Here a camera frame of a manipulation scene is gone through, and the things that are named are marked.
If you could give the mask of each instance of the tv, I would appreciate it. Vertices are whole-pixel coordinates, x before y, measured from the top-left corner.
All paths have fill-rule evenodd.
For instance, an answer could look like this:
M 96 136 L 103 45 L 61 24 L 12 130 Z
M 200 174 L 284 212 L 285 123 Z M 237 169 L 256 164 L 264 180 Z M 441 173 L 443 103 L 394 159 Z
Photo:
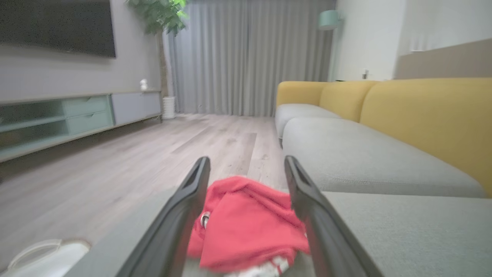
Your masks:
M 0 0 L 0 43 L 115 58 L 110 0 Z

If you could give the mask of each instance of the sofa seat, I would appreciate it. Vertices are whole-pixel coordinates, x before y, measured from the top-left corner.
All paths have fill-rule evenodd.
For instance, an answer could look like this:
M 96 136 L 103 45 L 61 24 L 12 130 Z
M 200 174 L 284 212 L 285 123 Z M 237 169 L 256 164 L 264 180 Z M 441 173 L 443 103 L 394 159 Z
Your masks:
M 486 197 L 466 173 L 353 121 L 293 118 L 282 144 L 322 191 Z
M 292 118 L 296 117 L 328 117 L 340 118 L 336 113 L 323 109 L 319 106 L 310 104 L 282 104 L 277 107 L 275 113 L 275 126 L 277 128 L 278 138 L 282 138 L 285 124 Z
M 323 194 L 385 277 L 492 272 L 491 199 Z

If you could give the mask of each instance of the white planter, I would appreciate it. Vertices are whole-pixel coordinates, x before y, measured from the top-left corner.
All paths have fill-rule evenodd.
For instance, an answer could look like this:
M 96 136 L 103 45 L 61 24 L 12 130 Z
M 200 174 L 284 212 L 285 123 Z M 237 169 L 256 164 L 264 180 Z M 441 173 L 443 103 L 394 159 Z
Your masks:
M 162 98 L 162 106 L 164 111 L 162 111 L 162 117 L 164 119 L 175 118 L 174 115 L 174 96 Z

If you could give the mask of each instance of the sofa armrest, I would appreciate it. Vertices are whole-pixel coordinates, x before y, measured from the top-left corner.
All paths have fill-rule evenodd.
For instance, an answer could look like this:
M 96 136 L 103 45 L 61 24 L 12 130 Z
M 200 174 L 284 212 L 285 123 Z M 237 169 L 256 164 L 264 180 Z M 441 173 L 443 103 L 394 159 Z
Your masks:
M 277 107 L 282 104 L 319 105 L 321 91 L 329 82 L 287 81 L 278 84 Z

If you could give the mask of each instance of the red towel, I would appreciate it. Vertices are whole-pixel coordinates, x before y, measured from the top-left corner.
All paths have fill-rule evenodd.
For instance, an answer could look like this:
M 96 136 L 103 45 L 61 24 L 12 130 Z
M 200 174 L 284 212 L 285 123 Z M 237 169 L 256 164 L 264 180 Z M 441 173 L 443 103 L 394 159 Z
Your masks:
M 309 254 L 304 224 L 290 209 L 290 196 L 240 177 L 216 181 L 207 190 L 203 212 L 193 225 L 188 256 L 200 267 L 230 273 L 263 264 L 276 256 L 292 266 L 298 250 Z

